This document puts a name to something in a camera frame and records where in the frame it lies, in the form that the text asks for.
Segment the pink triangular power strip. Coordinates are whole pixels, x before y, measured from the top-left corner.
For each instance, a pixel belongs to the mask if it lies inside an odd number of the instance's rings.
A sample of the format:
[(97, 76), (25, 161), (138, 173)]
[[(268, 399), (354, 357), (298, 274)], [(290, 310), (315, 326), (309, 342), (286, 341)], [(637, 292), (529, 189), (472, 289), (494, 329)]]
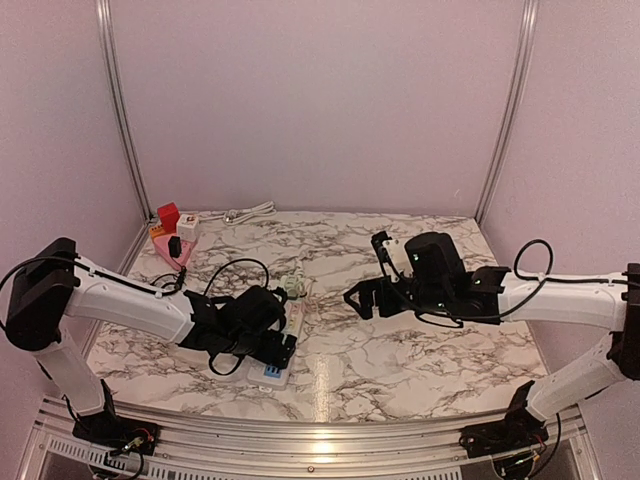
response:
[(163, 235), (152, 240), (155, 252), (174, 270), (185, 268), (196, 246), (195, 243), (183, 241), (176, 235)]

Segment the orange power strip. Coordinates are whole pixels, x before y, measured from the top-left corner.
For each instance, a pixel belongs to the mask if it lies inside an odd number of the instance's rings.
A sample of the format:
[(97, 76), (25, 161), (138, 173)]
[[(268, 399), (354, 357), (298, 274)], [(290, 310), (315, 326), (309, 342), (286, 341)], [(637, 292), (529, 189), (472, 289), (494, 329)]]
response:
[(162, 224), (155, 225), (149, 228), (149, 236), (151, 239), (154, 239), (159, 236), (166, 235), (167, 231), (165, 230)]

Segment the black power adapter with cable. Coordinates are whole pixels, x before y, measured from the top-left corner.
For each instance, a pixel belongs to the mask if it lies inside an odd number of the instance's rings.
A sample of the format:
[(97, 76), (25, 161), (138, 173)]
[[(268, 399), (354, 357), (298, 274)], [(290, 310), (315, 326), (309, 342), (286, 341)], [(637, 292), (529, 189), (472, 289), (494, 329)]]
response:
[(165, 280), (161, 286), (162, 289), (181, 288), (186, 276), (186, 247), (181, 238), (172, 234), (160, 235), (152, 239), (152, 245), (155, 253), (172, 269), (172, 272), (156, 277), (151, 285), (158, 286), (161, 280)]

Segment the green grey plug adapter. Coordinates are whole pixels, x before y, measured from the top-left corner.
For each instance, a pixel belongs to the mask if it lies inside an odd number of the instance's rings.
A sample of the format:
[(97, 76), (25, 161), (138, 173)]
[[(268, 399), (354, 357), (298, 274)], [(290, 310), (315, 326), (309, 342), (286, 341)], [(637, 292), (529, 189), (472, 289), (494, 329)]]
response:
[(281, 287), (287, 293), (289, 298), (304, 297), (306, 292), (305, 281), (301, 277), (286, 277), (281, 280)]

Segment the white cube socket adapter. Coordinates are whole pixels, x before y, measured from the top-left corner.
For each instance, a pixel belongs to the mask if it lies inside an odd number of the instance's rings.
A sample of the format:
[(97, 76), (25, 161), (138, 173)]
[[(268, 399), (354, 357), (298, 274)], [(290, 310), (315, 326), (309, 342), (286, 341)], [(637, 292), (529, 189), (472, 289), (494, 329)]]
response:
[(176, 223), (176, 234), (183, 241), (195, 243), (200, 232), (199, 217), (196, 214), (183, 213)]

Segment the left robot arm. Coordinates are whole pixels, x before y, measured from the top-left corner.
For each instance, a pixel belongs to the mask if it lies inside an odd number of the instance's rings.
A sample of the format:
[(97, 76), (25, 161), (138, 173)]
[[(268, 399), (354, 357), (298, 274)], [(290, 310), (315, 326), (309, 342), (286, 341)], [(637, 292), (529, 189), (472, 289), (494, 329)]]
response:
[(66, 398), (75, 437), (127, 452), (151, 451), (158, 427), (117, 414), (111, 390), (86, 363), (61, 322), (100, 320), (142, 331), (211, 360), (230, 354), (284, 369), (297, 338), (286, 334), (287, 294), (253, 285), (238, 297), (210, 297), (176, 281), (159, 289), (104, 269), (61, 237), (1, 280), (10, 296), (7, 340), (29, 352)]

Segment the red cube socket adapter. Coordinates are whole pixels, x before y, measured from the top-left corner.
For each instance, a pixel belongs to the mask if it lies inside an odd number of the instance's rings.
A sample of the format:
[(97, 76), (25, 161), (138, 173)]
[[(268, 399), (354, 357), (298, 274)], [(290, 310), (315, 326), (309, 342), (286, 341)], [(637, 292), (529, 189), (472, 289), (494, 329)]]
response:
[(157, 208), (157, 215), (166, 233), (176, 231), (177, 223), (181, 217), (181, 213), (174, 202), (162, 205)]

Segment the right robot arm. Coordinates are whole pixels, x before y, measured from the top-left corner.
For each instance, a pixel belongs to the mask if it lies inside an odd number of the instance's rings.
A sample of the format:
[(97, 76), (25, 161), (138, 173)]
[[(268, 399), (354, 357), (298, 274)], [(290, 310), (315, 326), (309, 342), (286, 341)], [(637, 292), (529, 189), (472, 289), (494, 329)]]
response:
[(547, 440), (547, 420), (609, 386), (639, 378), (639, 266), (591, 277), (519, 272), (516, 267), (465, 268), (450, 235), (426, 232), (399, 241), (386, 232), (371, 239), (381, 275), (344, 293), (364, 320), (404, 311), (434, 326), (467, 322), (500, 325), (542, 321), (590, 325), (606, 335), (562, 369), (514, 393), (503, 419), (462, 429), (471, 458)]

